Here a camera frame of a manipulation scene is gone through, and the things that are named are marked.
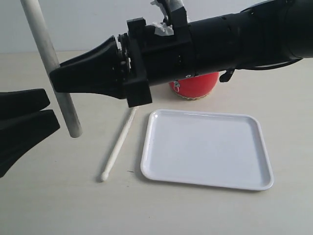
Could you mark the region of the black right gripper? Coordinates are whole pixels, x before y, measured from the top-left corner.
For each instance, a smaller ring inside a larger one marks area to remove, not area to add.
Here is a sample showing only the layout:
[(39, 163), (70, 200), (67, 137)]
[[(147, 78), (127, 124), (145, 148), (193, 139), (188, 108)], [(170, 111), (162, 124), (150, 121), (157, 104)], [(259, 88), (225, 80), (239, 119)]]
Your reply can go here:
[(123, 81), (122, 60), (114, 36), (96, 48), (62, 62), (49, 76), (58, 93), (102, 94), (126, 99), (130, 108), (152, 102), (150, 87), (196, 75), (190, 25), (180, 0), (154, 0), (164, 19), (147, 25), (144, 18), (127, 21), (119, 35), (130, 66)]

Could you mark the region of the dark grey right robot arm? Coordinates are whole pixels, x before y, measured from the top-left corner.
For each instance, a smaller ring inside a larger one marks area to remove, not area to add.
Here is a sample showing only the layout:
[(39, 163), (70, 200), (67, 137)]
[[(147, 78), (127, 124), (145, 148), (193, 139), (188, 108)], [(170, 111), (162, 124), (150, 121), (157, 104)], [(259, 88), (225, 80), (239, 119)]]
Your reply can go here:
[(127, 22), (128, 32), (63, 62), (49, 76), (59, 93), (103, 94), (129, 107), (152, 102), (150, 88), (212, 72), (271, 70), (313, 55), (313, 3), (268, 0), (236, 14), (189, 22), (176, 1), (156, 0), (160, 24)]

